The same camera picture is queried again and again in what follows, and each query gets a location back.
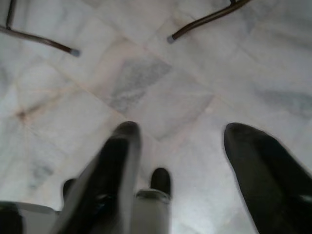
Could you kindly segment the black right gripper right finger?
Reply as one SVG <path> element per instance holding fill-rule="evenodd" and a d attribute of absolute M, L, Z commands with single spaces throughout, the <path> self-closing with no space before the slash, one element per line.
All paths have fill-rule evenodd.
<path fill-rule="evenodd" d="M 224 149 L 259 234 L 312 234 L 312 175 L 273 136 L 233 122 Z"/>

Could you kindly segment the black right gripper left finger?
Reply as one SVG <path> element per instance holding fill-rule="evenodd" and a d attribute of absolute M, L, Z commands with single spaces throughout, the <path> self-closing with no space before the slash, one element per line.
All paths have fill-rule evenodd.
<path fill-rule="evenodd" d="M 64 205 L 49 234 L 129 234 L 141 157 L 139 125 L 118 125 L 76 178 L 64 183 Z"/>

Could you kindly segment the brown metal chair leg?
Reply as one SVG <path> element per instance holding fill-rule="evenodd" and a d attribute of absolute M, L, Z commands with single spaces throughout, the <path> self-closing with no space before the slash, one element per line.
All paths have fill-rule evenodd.
<path fill-rule="evenodd" d="M 212 21 L 215 21 L 219 18 L 222 18 L 226 15 L 229 15 L 229 14 L 233 13 L 234 11 L 240 9 L 241 7 L 243 7 L 244 5 L 249 3 L 250 1 L 251 0 L 230 0 L 229 6 L 185 25 L 184 27 L 180 28 L 178 31 L 176 31 L 172 35 L 168 36 L 167 42 L 169 44 L 172 44 L 177 39 L 179 39 L 181 36 L 183 36 L 184 34 L 190 32 L 190 31 L 192 31 L 192 30 L 194 30 L 194 29 L 196 29 L 196 28 L 198 28 L 204 24 L 207 24 L 209 22 L 212 22 Z"/>
<path fill-rule="evenodd" d="M 64 51 L 74 57 L 79 57 L 80 56 L 80 50 L 74 49 L 67 47 L 63 44 L 60 44 L 56 41 L 44 38 L 44 37 L 39 37 L 37 35 L 33 34 L 27 34 L 25 32 L 17 31 L 12 28 L 13 22 L 14 22 L 14 16 L 15 16 L 15 9 L 16 9 L 16 3 L 17 0 L 10 0 L 9 2 L 9 7 L 8 7 L 8 12 L 7 12 L 7 17 L 6 17 L 6 22 L 5 25 L 0 25 L 0 33 L 6 34 L 11 37 L 15 37 L 18 39 L 23 39 L 23 40 L 28 40 L 36 43 L 40 43 L 43 45 L 47 45 L 53 48 L 56 48 L 58 50 Z"/>

